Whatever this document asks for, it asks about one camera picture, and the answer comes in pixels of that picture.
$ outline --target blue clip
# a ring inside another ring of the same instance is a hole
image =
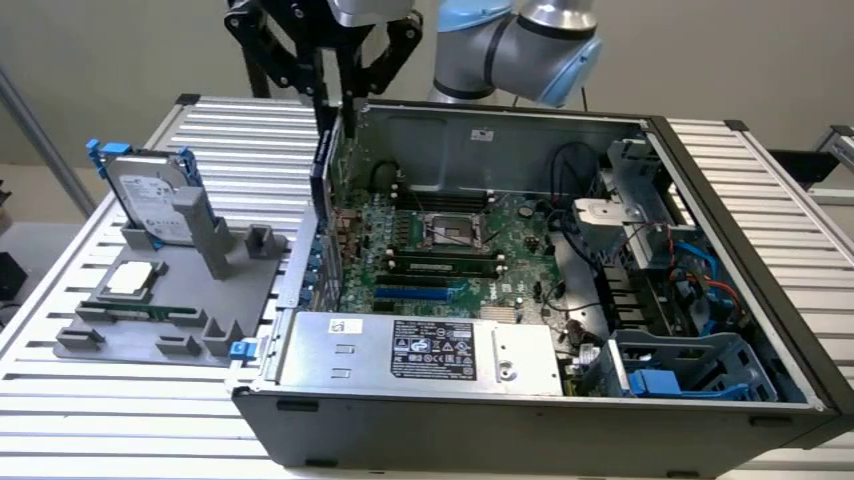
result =
[[[177,157],[184,162],[184,172],[187,172],[187,178],[196,187],[201,186],[201,176],[199,175],[199,167],[196,166],[196,155],[187,147],[181,147],[177,151]]]
[[[88,142],[85,142],[85,155],[89,157],[89,161],[95,165],[95,171],[97,172],[97,176],[101,178],[107,178],[107,169],[104,168],[104,162],[101,162],[101,154],[97,150],[101,142],[97,138],[93,138]]]
[[[228,358],[232,360],[255,360],[255,350],[257,343],[255,342],[233,342],[228,350]]]
[[[119,155],[127,155],[132,150],[133,147],[131,147],[129,143],[109,142],[101,147],[101,155],[111,155],[115,157]]]
[[[670,370],[636,370],[628,374],[628,386],[636,397],[679,398],[682,389]]]
[[[628,374],[628,386],[635,397],[694,398],[698,400],[743,400],[750,388],[738,383],[720,391],[682,390],[671,370],[636,370]]]

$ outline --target warning label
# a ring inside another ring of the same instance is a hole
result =
[[[391,373],[397,378],[476,380],[471,323],[395,320]]]

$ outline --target black cable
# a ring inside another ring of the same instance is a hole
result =
[[[590,268],[592,268],[594,272],[598,272],[599,271],[599,264],[587,256],[587,254],[582,251],[580,247],[578,246],[578,244],[572,240],[572,237],[570,235],[570,226],[566,223],[566,215],[563,215],[560,217],[560,233],[563,234],[563,238],[567,241],[567,243],[570,244],[570,247],[572,248],[572,251],[575,252],[575,255],[578,255],[579,258],[582,260],[584,260],[584,263],[587,263],[587,265],[590,265]]]
[[[568,312],[578,312],[579,310],[584,310],[586,308],[590,307],[596,307],[596,306],[602,306],[602,302],[592,302],[588,303],[586,305],[582,305],[580,307],[572,307],[572,308],[560,308],[560,307],[555,307],[555,305],[551,303],[551,295],[555,293],[555,290],[558,288],[558,285],[563,284],[563,280],[560,280],[558,283],[555,283],[551,288],[548,289],[548,293],[546,294],[546,305],[548,305],[548,307],[558,311],[558,312],[563,312],[563,313],[568,313]]]
[[[371,176],[368,177],[368,191],[372,192],[373,191],[373,182],[376,180],[376,172],[380,169],[380,167],[383,165],[393,165],[395,166],[395,171],[400,170],[400,164],[397,163],[396,160],[380,160],[379,162],[376,162],[373,164],[373,167],[371,168]]]
[[[588,112],[590,109],[587,108],[587,88],[582,87],[582,103],[584,104],[584,111]]]
[[[580,142],[580,141],[572,141],[572,142],[568,142],[568,143],[564,143],[563,145],[560,145],[555,149],[555,151],[554,151],[554,153],[551,155],[551,161],[550,161],[550,164],[548,164],[550,165],[550,167],[548,167],[548,193],[551,195],[550,201],[555,200],[555,166],[556,166],[556,163],[558,163],[558,158],[560,157],[560,153],[567,148],[571,148],[571,147],[582,147],[583,149],[586,149],[591,153],[594,162],[596,163],[595,169],[598,170],[598,167],[599,167],[599,162],[598,162],[599,154],[596,153],[596,150],[588,144],[586,144],[584,142]],[[587,189],[584,189],[582,187],[582,185],[580,185],[580,176],[578,175],[578,171],[575,170],[575,167],[566,160],[562,163],[563,163],[563,165],[562,165],[560,168],[563,168],[563,166],[568,167],[570,171],[575,175],[575,178],[578,179],[578,185],[579,185],[579,190],[580,190],[579,194],[583,194],[584,192],[588,192],[592,189],[592,186],[595,184],[598,175],[592,176],[592,179],[590,181],[590,186],[587,187]]]

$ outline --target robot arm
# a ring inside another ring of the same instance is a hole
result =
[[[595,66],[592,0],[445,0],[429,99],[486,103],[496,89],[560,107]]]
[[[323,75],[321,51],[335,52],[341,82],[344,134],[355,132],[359,99],[383,93],[421,39],[423,19],[411,0],[229,0],[225,28],[247,56],[281,88],[293,87],[311,100],[320,131],[335,123]],[[288,51],[267,25],[267,17],[293,40]],[[361,63],[361,44],[387,21],[388,47],[373,63]]]
[[[335,51],[341,82],[344,134],[355,133],[359,99],[385,91],[421,39],[423,18],[412,0],[229,0],[225,27],[271,81],[311,100],[317,129],[336,110],[323,80],[321,50]],[[530,0],[518,14],[512,0],[443,0],[429,99],[484,103],[496,89],[560,107],[583,85],[602,42],[595,36],[592,0]],[[293,40],[279,43],[267,17]],[[361,44],[385,22],[388,47],[369,66]]]

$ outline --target motherboard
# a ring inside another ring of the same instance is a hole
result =
[[[339,211],[340,310],[540,322],[560,280],[547,211],[523,195],[357,192]]]

